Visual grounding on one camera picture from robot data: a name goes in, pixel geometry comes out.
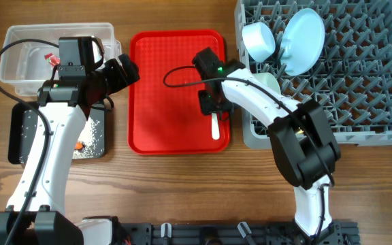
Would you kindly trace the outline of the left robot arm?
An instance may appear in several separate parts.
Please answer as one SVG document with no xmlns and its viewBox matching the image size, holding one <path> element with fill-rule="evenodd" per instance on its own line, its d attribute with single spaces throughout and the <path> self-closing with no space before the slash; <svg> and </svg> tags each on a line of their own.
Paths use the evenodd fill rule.
<svg viewBox="0 0 392 245">
<path fill-rule="evenodd" d="M 60 62 L 27 107 L 37 128 L 26 167 L 4 211 L 0 244 L 128 244 L 116 216 L 92 216 L 79 223 L 65 217 L 65 189 L 76 142 L 96 103 L 139 80 L 137 65 L 126 55 L 94 57 L 101 40 L 62 37 Z"/>
</svg>

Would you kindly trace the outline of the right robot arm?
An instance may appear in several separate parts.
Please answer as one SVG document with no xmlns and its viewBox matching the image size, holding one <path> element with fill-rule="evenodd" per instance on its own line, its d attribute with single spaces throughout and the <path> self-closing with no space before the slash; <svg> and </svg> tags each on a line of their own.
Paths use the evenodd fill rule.
<svg viewBox="0 0 392 245">
<path fill-rule="evenodd" d="M 211 48 L 192 60 L 205 88 L 199 92 L 204 115 L 231 112 L 239 105 L 267 129 L 276 166 L 295 192 L 295 224 L 317 242 L 332 222 L 329 187 L 341 157 L 340 147 L 320 103 L 301 103 L 264 85 L 246 66 L 222 62 Z"/>
</svg>

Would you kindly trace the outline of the light blue plate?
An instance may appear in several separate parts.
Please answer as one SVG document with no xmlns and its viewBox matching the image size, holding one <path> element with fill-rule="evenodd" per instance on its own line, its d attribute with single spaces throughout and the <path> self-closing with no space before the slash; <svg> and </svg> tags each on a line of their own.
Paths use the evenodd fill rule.
<svg viewBox="0 0 392 245">
<path fill-rule="evenodd" d="M 319 59 L 325 43 L 323 19 L 311 8 L 298 11 L 289 21 L 280 47 L 285 73 L 298 76 L 309 71 Z"/>
</svg>

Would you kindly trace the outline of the orange carrot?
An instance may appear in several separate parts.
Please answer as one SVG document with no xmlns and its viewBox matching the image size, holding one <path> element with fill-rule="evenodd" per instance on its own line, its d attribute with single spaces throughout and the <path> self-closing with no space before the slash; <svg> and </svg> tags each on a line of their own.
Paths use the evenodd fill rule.
<svg viewBox="0 0 392 245">
<path fill-rule="evenodd" d="M 77 142 L 77 143 L 76 143 L 76 146 L 75 146 L 75 149 L 76 149 L 76 150 L 81 150 L 81 149 L 83 149 L 83 147 L 84 147 L 83 143 Z"/>
</svg>

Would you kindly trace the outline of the white plastic spoon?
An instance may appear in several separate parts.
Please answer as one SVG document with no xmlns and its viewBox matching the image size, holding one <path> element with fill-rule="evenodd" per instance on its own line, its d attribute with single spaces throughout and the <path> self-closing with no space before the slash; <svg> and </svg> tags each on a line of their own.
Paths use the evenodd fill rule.
<svg viewBox="0 0 392 245">
<path fill-rule="evenodd" d="M 213 140 L 220 139 L 220 128 L 218 123 L 218 116 L 216 113 L 211 114 L 211 134 Z"/>
</svg>

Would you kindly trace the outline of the green bowl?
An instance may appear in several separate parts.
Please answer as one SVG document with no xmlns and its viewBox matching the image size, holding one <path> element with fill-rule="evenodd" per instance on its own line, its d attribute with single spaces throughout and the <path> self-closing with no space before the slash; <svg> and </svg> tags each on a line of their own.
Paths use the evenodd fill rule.
<svg viewBox="0 0 392 245">
<path fill-rule="evenodd" d="M 279 83 L 276 77 L 268 72 L 265 73 L 254 73 L 253 76 L 262 84 L 271 88 L 274 92 L 281 94 Z"/>
</svg>

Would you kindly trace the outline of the light blue bowl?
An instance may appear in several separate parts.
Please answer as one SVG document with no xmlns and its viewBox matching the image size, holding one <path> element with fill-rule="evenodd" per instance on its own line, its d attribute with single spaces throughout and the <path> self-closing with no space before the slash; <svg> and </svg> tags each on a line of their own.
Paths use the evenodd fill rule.
<svg viewBox="0 0 392 245">
<path fill-rule="evenodd" d="M 276 42 L 274 35 L 263 22 L 244 26 L 242 38 L 249 55 L 258 63 L 264 62 L 275 53 Z"/>
</svg>

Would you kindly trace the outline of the red snack wrapper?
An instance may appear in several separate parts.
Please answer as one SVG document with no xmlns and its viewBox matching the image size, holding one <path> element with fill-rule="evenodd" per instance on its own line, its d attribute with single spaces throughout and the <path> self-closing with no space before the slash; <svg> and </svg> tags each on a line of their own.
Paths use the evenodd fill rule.
<svg viewBox="0 0 392 245">
<path fill-rule="evenodd" d="M 46 54 L 44 58 L 52 67 L 55 67 L 61 63 L 60 58 L 55 56 L 53 53 Z"/>
</svg>

